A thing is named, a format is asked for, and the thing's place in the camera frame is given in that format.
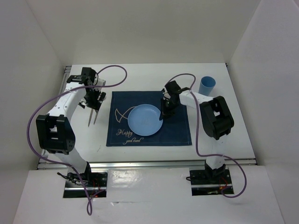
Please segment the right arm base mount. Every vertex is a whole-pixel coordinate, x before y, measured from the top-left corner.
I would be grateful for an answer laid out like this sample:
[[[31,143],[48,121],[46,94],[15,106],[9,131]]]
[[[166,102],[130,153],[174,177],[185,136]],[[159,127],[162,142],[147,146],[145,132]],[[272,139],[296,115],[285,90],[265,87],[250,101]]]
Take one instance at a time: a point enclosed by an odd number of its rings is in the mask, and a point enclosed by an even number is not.
[[[185,179],[191,183],[192,196],[233,195],[234,189],[229,169],[223,174],[208,179],[204,170],[190,170],[189,176]]]

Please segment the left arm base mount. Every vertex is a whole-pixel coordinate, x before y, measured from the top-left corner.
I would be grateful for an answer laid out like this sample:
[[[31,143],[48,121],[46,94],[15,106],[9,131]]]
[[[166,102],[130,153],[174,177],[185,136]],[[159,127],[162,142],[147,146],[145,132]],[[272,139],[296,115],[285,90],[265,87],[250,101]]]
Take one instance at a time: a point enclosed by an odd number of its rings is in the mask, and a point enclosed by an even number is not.
[[[75,174],[63,175],[57,172],[57,175],[65,179],[63,198],[86,198],[83,186],[91,198],[107,196],[108,172],[91,173],[89,180],[82,174],[83,184]]]

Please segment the light blue plastic plate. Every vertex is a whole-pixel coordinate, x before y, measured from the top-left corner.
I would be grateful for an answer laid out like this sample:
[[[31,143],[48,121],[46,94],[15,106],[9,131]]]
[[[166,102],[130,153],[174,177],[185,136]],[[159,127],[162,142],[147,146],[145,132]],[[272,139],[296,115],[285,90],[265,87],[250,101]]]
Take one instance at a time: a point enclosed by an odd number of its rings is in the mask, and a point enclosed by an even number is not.
[[[130,130],[140,136],[151,136],[157,133],[163,120],[159,120],[160,110],[150,104],[138,105],[128,115],[128,126]]]

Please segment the light blue plastic cup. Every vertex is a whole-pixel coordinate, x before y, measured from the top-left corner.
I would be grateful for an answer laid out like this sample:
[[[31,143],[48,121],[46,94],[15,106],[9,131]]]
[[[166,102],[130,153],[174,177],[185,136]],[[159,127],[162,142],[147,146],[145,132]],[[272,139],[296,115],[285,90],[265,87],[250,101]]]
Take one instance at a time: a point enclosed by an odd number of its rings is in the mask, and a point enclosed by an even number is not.
[[[202,77],[199,85],[199,94],[209,96],[215,85],[216,81],[214,78],[210,76]]]

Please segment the dark blue cloth placemat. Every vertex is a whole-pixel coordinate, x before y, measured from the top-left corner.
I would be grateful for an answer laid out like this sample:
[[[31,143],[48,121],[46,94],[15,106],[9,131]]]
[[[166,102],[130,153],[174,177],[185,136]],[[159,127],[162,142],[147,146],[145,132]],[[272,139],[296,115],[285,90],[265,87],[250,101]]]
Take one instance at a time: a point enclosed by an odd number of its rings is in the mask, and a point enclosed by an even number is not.
[[[114,91],[107,132],[108,147],[189,146],[187,107],[160,119],[160,91]]]

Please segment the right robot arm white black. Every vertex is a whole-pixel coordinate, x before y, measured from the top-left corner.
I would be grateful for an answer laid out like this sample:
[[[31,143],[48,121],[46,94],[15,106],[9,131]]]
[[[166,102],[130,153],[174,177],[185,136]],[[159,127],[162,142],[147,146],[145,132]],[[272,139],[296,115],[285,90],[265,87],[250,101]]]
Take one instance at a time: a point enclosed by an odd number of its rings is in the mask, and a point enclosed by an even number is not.
[[[185,105],[196,109],[196,153],[205,158],[204,178],[209,183],[216,182],[225,171],[225,156],[223,150],[226,145],[226,137],[234,126],[234,120],[228,105],[222,96],[208,97],[194,93],[190,88],[181,88],[176,81],[168,82],[163,92],[169,94],[169,98],[161,99],[160,120],[174,115],[175,108]],[[212,141],[210,154],[199,152],[199,123]]]

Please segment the metal spoon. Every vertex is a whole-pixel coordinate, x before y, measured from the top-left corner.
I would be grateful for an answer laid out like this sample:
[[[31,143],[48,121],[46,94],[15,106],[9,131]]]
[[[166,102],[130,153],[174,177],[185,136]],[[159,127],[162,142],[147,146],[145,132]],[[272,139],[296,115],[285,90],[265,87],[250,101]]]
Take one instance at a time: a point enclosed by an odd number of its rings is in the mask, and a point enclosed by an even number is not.
[[[96,123],[96,119],[97,119],[97,117],[98,117],[98,113],[99,113],[99,111],[98,111],[98,110],[94,110],[94,112],[95,112],[95,117],[94,117],[94,120],[93,120],[93,124]]]

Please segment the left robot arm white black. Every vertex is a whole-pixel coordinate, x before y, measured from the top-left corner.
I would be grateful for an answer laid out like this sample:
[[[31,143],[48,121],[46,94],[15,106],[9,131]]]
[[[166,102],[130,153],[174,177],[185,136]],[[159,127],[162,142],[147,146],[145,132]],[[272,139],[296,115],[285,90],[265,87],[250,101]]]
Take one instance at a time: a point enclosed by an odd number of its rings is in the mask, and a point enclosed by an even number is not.
[[[36,118],[36,127],[40,147],[54,154],[62,163],[72,165],[77,171],[76,181],[88,186],[93,180],[91,168],[75,149],[76,137],[71,127],[71,118],[79,104],[88,107],[91,112],[99,112],[106,94],[101,88],[92,88],[96,71],[83,67],[80,75],[71,75],[67,79],[64,95],[46,114]]]

